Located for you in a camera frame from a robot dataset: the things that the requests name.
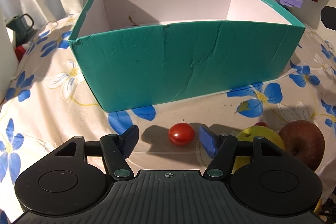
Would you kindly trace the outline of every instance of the teal box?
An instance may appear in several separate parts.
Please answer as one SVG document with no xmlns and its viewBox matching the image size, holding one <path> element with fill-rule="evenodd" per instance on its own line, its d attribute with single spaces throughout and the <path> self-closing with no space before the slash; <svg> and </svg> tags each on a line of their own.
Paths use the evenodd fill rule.
<svg viewBox="0 0 336 224">
<path fill-rule="evenodd" d="M 69 44 L 113 112 L 273 80 L 304 30 L 273 0 L 88 0 Z"/>
</svg>

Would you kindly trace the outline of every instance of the mug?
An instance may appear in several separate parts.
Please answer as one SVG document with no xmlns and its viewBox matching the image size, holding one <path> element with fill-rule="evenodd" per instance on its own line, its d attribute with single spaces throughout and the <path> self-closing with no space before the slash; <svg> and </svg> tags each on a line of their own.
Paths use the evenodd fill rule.
<svg viewBox="0 0 336 224">
<path fill-rule="evenodd" d="M 31 20 L 31 26 L 26 28 L 25 22 L 22 18 L 27 16 Z M 28 32 L 34 26 L 34 20 L 28 14 L 23 14 L 22 16 L 16 15 L 6 21 L 6 27 L 12 29 L 15 32 L 16 45 L 19 46 L 23 44 L 27 38 Z"/>
</svg>

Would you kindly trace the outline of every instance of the red tomato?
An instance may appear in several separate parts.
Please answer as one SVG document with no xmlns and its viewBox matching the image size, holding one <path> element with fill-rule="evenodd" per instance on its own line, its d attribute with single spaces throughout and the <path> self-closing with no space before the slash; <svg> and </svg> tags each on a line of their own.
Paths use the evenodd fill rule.
<svg viewBox="0 0 336 224">
<path fill-rule="evenodd" d="M 262 126 L 262 127 L 268 127 L 268 128 L 269 128 L 269 125 L 266 124 L 265 122 L 257 122 L 257 123 L 255 124 L 255 126 Z"/>
<path fill-rule="evenodd" d="M 194 139 L 195 131 L 191 125 L 180 122 L 169 129 L 168 135 L 173 144 L 187 145 Z"/>
</svg>

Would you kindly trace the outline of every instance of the black object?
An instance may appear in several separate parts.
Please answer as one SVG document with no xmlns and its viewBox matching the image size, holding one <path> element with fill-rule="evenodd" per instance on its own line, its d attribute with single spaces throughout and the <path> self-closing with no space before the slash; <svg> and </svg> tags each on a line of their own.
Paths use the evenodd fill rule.
<svg viewBox="0 0 336 224">
<path fill-rule="evenodd" d="M 269 140 L 253 142 L 199 130 L 213 160 L 199 170 L 140 170 L 124 160 L 139 137 L 124 134 L 84 142 L 76 136 L 25 170 L 15 192 L 25 213 L 14 223 L 323 223 L 313 214 L 322 184 L 318 176 Z M 101 156 L 106 175 L 86 163 Z M 233 175 L 236 156 L 252 162 Z"/>
<path fill-rule="evenodd" d="M 326 28 L 336 31 L 336 8 L 325 6 L 321 10 L 321 21 Z"/>
<path fill-rule="evenodd" d="M 31 25 L 27 26 L 24 18 L 28 17 L 31 21 Z M 29 14 L 16 15 L 6 21 L 6 27 L 12 29 L 15 32 L 16 47 L 26 43 L 28 39 L 34 34 L 32 30 L 34 26 L 34 20 Z"/>
</svg>

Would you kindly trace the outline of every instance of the yellow apple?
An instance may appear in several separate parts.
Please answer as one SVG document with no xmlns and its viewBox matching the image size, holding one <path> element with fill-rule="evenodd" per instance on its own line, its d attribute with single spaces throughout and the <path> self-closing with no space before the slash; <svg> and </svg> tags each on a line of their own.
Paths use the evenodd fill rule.
<svg viewBox="0 0 336 224">
<path fill-rule="evenodd" d="M 243 131 L 241 131 L 241 133 L 238 134 L 237 139 L 239 141 L 252 142 L 255 136 L 264 137 L 270 140 L 272 143 L 274 143 L 278 147 L 280 147 L 282 150 L 286 150 L 285 143 L 283 142 L 279 134 L 264 126 L 252 126 L 252 127 L 246 128 Z M 250 162 L 251 162 L 251 157 L 249 156 L 236 157 L 236 161 L 233 166 L 232 173 L 234 173 L 240 167 L 246 164 L 249 164 Z"/>
</svg>

